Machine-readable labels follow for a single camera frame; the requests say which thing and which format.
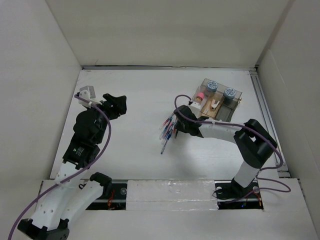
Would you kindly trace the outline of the blue round jar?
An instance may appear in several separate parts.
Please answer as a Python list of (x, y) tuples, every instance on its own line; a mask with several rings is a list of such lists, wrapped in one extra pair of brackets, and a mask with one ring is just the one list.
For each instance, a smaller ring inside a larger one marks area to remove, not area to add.
[(232, 87), (227, 87), (224, 90), (223, 96), (228, 100), (233, 100), (236, 97), (236, 90)]
[(218, 89), (219, 84), (214, 80), (209, 80), (206, 83), (206, 90), (211, 93), (215, 93)]

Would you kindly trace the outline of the pink capped pencil tube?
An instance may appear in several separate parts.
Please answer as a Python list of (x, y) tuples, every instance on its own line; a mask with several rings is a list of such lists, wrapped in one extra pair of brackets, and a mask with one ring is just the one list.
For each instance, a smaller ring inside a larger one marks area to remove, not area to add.
[(198, 103), (201, 103), (205, 98), (205, 95), (203, 92), (199, 92), (197, 95), (196, 95), (196, 98), (195, 100), (198, 102)]

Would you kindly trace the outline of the pink white stapler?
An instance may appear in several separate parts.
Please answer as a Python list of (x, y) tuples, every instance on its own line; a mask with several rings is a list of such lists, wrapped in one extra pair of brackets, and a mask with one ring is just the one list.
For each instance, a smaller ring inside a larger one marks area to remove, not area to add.
[(210, 104), (210, 109), (211, 109), (212, 111), (216, 111), (217, 108), (219, 107), (220, 103), (221, 103), (221, 102), (220, 102), (219, 100), (213, 99), (213, 100), (211, 101), (211, 104)]

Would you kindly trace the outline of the blue long pen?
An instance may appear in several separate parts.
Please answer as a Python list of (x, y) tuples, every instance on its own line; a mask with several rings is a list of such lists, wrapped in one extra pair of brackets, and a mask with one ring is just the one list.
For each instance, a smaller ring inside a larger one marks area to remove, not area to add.
[(171, 137), (171, 135), (169, 134), (162, 140), (162, 149), (161, 149), (161, 152), (160, 152), (161, 155), (164, 153), (164, 151), (166, 149), (166, 145), (167, 145), (170, 137)]

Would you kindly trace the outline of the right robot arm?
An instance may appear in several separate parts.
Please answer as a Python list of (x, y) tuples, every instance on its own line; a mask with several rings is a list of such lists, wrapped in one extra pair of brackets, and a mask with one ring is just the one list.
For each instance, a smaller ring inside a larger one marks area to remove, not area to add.
[(174, 110), (179, 132), (198, 138), (213, 138), (235, 144), (243, 162), (231, 183), (215, 191), (221, 200), (239, 199), (253, 189), (253, 180), (271, 157), (278, 145), (255, 119), (243, 124), (216, 121), (206, 116), (199, 118), (191, 107), (181, 105)]

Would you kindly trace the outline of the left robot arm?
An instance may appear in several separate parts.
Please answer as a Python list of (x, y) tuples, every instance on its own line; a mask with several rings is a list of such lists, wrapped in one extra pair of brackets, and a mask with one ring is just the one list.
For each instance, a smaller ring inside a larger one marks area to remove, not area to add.
[(85, 91), (75, 96), (85, 107), (73, 126), (73, 136), (62, 157), (55, 183), (29, 206), (43, 199), (34, 214), (18, 217), (14, 226), (31, 240), (66, 240), (70, 225), (98, 198), (114, 196), (112, 178), (96, 172), (82, 186), (79, 181), (102, 156), (111, 139), (111, 120), (126, 114), (127, 97), (104, 94), (95, 101)]

